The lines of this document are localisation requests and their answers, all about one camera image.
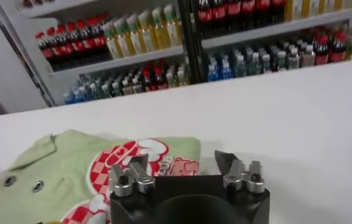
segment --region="yellow drink bottle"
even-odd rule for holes
[[[180,26],[178,25],[178,21],[175,19],[173,5],[169,4],[165,6],[164,14],[167,22],[166,26],[168,29],[171,46],[181,45]]]
[[[146,51],[155,51],[158,49],[156,34],[153,27],[150,26],[149,12],[145,11],[138,16],[139,25],[143,40],[145,42]]]
[[[158,46],[160,49],[169,48],[171,43],[169,40],[168,31],[161,19],[161,10],[159,8],[155,8],[152,11],[152,16],[155,24],[154,28],[158,40]]]

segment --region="plastic bottle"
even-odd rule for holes
[[[135,55],[132,40],[125,35],[122,29],[122,21],[119,19],[114,23],[114,25],[117,33],[116,38],[118,39],[119,46],[121,47],[123,57]]]
[[[143,75],[144,75],[145,92],[155,91],[156,85],[153,83],[152,78],[150,77],[150,73],[147,69],[143,70]]]
[[[329,48],[328,48],[328,37],[320,37],[319,44],[315,50],[315,65],[324,65],[328,62]]]
[[[345,33],[338,32],[334,39],[329,53],[329,62],[344,61],[347,46],[345,44]]]
[[[166,26],[162,22],[161,10],[159,8],[155,8],[152,11],[152,16],[155,24],[154,28],[155,28],[156,38],[160,49],[169,48],[171,43],[169,40],[168,30],[166,29]]]
[[[145,53],[145,44],[143,43],[142,37],[138,33],[137,26],[134,23],[134,19],[132,18],[132,16],[127,19],[127,24],[130,29],[130,38],[132,39],[133,47],[136,54]]]
[[[301,55],[301,67],[314,66],[315,53],[313,51],[312,45],[306,47],[306,51]]]
[[[242,30],[241,23],[241,0],[228,0],[227,1],[227,15],[229,19],[230,30]]]
[[[288,70],[297,69],[300,65],[300,57],[298,49],[296,47],[291,49],[291,53],[288,56]]]
[[[270,0],[256,0],[256,27],[271,24]]]
[[[213,35],[213,11],[210,0],[199,0],[197,8],[202,37],[209,38]]]
[[[181,35],[180,35],[180,27],[178,25],[177,19],[175,19],[174,7],[172,4],[165,6],[164,14],[166,17],[166,26],[171,42],[171,46],[181,45]]]
[[[227,2],[226,0],[213,0],[213,25],[215,33],[222,34],[228,30],[227,24]]]
[[[138,16],[139,24],[141,25],[141,32],[145,42],[145,47],[147,51],[155,51],[158,49],[158,42],[155,35],[155,31],[152,27],[150,13],[148,10],[143,11]]]
[[[252,61],[249,64],[248,68],[249,75],[261,74],[261,65],[259,60],[259,53],[254,52],[252,55]]]
[[[35,38],[38,41],[38,47],[41,50],[43,56],[53,68],[55,58],[54,58],[53,51],[49,46],[48,39],[44,37],[43,32],[36,34]]]
[[[247,76],[247,66],[244,61],[244,56],[239,54],[236,59],[236,66],[234,67],[235,77]]]
[[[262,73],[269,74],[272,73],[271,70],[271,58],[269,54],[264,54],[262,56]]]
[[[276,63],[276,71],[286,71],[286,52],[279,51],[278,62]]]
[[[255,0],[242,0],[241,12],[244,29],[253,29],[255,27]]]

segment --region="juice bottle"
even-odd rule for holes
[[[165,6],[164,14],[167,21],[166,26],[167,26],[169,38],[171,41],[171,46],[181,45],[180,27],[174,15],[173,5],[169,4]]]
[[[155,8],[152,11],[152,16],[154,19],[154,28],[158,40],[158,46],[160,49],[168,48],[170,46],[169,34],[161,19],[161,10]]]
[[[141,25],[141,33],[145,42],[146,51],[154,51],[158,49],[156,35],[150,26],[149,12],[145,11],[138,15],[139,24]]]
[[[146,52],[145,45],[141,45],[141,42],[139,40],[139,33],[137,31],[137,27],[133,23],[131,17],[127,19],[127,24],[130,29],[130,38],[133,43],[134,50],[137,54],[143,54]]]
[[[120,19],[115,22],[115,29],[117,33],[118,43],[122,50],[123,57],[135,55],[135,50],[133,47],[132,40],[130,39],[130,37],[128,37],[125,34],[122,28],[122,21]]]

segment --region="bottle label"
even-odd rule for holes
[[[338,62],[344,60],[344,52],[330,53],[329,60],[331,62]]]
[[[315,64],[316,65],[324,65],[328,62],[328,55],[316,55],[315,56]]]
[[[141,45],[139,43],[139,38],[138,38],[138,34],[137,33],[132,33],[131,34],[131,38],[132,38],[132,42],[133,42],[133,46],[134,46],[134,50],[137,54],[142,54],[142,48]]]
[[[257,9],[268,9],[270,0],[257,0]]]
[[[238,15],[241,13],[241,2],[231,3],[227,5],[229,15]]]
[[[255,10],[255,1],[244,1],[242,2],[242,12],[252,12]]]
[[[200,22],[210,22],[213,19],[213,11],[211,9],[199,11],[198,17]]]
[[[214,19],[223,19],[226,16],[225,6],[213,9]]]
[[[124,57],[130,56],[130,52],[128,51],[127,43],[125,38],[118,38],[118,43],[122,49],[122,53]]]
[[[113,40],[107,41],[107,46],[111,52],[113,59],[119,58],[118,49],[116,48],[115,42]]]
[[[154,51],[153,43],[152,43],[152,37],[150,36],[150,32],[148,30],[145,30],[142,33],[142,36],[144,38],[145,46],[147,51]]]
[[[84,46],[83,42],[78,41],[78,42],[73,43],[73,48],[75,51],[84,51],[85,46]]]
[[[53,52],[50,48],[42,50],[42,54],[46,59],[53,57]]]
[[[178,38],[177,38],[175,24],[168,24],[167,29],[168,29],[168,33],[169,33],[169,38],[171,39],[171,46],[177,46],[178,45]]]

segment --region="refrigerated display shelf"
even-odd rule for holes
[[[142,63],[145,61],[166,58],[171,56],[178,56],[183,54],[183,46],[171,47],[168,49],[163,49],[159,51],[148,52],[145,54],[139,54],[131,57],[120,58],[111,61],[104,61],[92,65],[81,66],[72,69],[66,69],[58,72],[52,72],[50,75],[52,76],[61,76],[61,75],[79,75],[86,74],[111,68],[117,68],[126,65],[133,65],[137,63]]]
[[[53,13],[57,13],[62,10],[70,9],[80,5],[84,5],[97,0],[56,0],[54,2],[45,3],[43,5],[34,6],[31,9],[22,9],[20,14],[25,18],[39,18],[39,17],[53,17]]]
[[[281,23],[272,26],[262,27],[258,29],[232,33],[221,37],[210,38],[202,40],[202,47],[204,49],[210,49],[214,47],[220,47],[228,44],[234,44],[241,41],[253,40],[263,37],[269,37],[272,35],[278,35],[291,31],[307,29],[310,27],[321,26],[324,24],[334,23],[352,18],[352,8],[343,9],[337,12],[326,13],[319,16],[313,16],[306,19],[300,19],[288,23]]]

